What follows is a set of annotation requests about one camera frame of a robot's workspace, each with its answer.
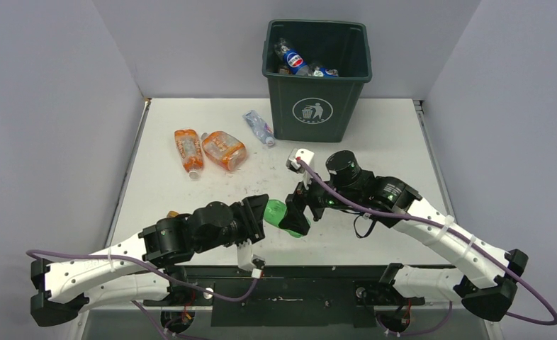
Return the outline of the green plastic bottle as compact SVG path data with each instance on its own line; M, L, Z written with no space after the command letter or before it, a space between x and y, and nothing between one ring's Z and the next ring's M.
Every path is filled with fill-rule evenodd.
M264 211L264 221L270 225L281 229L280 222L286 216L287 207L283 201L277 199L269 199Z

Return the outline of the crushed orange bottle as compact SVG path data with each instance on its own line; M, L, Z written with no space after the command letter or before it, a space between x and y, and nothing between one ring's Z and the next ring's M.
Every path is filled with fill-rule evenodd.
M191 180L198 180L204 168L203 151L198 133L192 129L176 130L174 141L181 163Z
M245 145L224 131L203 133L201 146L207 158L226 171L237 170L247 159Z

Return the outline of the Pepsi bottle blue label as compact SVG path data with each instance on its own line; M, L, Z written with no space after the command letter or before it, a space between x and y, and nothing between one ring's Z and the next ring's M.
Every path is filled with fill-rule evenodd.
M304 77L313 75L307 62L287 39L279 38L274 44L274 52L290 69L291 74Z

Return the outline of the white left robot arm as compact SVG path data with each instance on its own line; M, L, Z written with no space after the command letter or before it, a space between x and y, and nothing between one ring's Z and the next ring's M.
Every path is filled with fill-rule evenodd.
M77 318L102 305L151 300L180 305L215 291L189 283L182 264L217 247L236 246L237 266L254 281L265 260L252 251L264 238L266 194L233 204L214 201L191 213L166 217L131 237L87 255L32 249L30 314L40 327Z

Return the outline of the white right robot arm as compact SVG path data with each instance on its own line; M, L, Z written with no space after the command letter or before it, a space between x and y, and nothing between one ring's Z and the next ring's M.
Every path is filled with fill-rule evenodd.
M362 169L349 150L326 161L328 181L313 171L312 161L313 153L307 149L295 149L288 157L287 168L303 177L286 198L286 214L279 223L282 230L305 236L310 229L305 210L316 221L326 209L364 215L373 225L412 237L450 264L435 269L392 263L378 285L384 301L445 300L491 322L507 315L528 262L523 251L505 251L477 238L404 181Z

